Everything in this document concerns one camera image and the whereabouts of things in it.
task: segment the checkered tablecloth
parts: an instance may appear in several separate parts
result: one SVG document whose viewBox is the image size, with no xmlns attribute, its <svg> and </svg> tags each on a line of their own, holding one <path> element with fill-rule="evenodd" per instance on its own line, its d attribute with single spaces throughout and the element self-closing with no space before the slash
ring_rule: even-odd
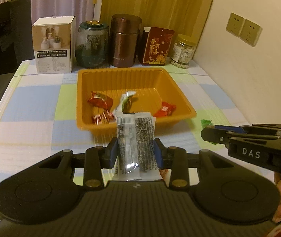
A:
<svg viewBox="0 0 281 237">
<path fill-rule="evenodd" d="M 169 129 L 156 132 L 162 143 L 179 146 L 189 153 L 210 149 L 227 156 L 223 145 L 201 139 L 200 120 L 214 124 L 248 124 L 231 99 L 192 61 L 189 69 L 168 64 L 164 68 L 179 85 L 197 116 Z M 106 146 L 112 136 L 93 136 L 76 127 L 77 73 L 37 74 L 35 61 L 24 61 L 18 68 L 0 102 L 0 182 L 5 178 L 63 149 L 82 153 L 95 145 Z M 271 172 L 238 161 L 239 164 L 271 178 Z M 77 170 L 74 181 L 82 181 Z M 111 172 L 104 173 L 105 178 Z M 198 182 L 190 169 L 190 183 Z"/>
</svg>

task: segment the glass jar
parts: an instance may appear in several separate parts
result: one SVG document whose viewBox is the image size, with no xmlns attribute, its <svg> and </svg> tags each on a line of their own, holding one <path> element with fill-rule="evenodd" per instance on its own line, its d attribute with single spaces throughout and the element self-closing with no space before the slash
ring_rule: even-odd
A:
<svg viewBox="0 0 281 237">
<path fill-rule="evenodd" d="M 100 21 L 82 22 L 78 29 L 75 55 L 79 66 L 105 68 L 108 52 L 108 25 Z"/>
<path fill-rule="evenodd" d="M 173 45 L 171 64 L 181 69 L 187 69 L 190 60 L 192 60 L 195 46 L 196 44 L 192 37 L 179 34 Z"/>
</svg>

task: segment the brown thermos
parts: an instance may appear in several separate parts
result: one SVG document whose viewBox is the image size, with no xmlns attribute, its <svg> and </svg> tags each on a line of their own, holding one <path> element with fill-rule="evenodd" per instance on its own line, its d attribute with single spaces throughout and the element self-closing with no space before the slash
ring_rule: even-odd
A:
<svg viewBox="0 0 281 237">
<path fill-rule="evenodd" d="M 131 67 L 136 58 L 141 18 L 129 14 L 112 16 L 108 57 L 110 65 L 118 68 Z"/>
</svg>

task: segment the black chair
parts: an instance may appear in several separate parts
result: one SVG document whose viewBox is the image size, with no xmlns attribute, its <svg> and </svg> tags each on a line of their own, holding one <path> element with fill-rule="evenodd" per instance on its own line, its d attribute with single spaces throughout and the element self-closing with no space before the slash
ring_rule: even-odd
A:
<svg viewBox="0 0 281 237">
<path fill-rule="evenodd" d="M 0 100 L 17 68 L 34 59 L 31 0 L 0 4 Z"/>
</svg>

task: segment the wall socket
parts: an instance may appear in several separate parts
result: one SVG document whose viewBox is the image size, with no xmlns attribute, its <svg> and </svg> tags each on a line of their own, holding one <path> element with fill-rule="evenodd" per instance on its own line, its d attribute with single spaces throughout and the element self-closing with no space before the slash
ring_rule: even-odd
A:
<svg viewBox="0 0 281 237">
<path fill-rule="evenodd" d="M 226 30 L 235 36 L 239 36 L 243 28 L 245 19 L 237 14 L 231 13 Z"/>
<path fill-rule="evenodd" d="M 250 20 L 245 20 L 243 29 L 240 33 L 240 38 L 244 40 L 247 44 L 250 44 L 252 47 L 255 47 L 258 38 L 261 34 L 262 27 L 251 22 Z"/>
</svg>

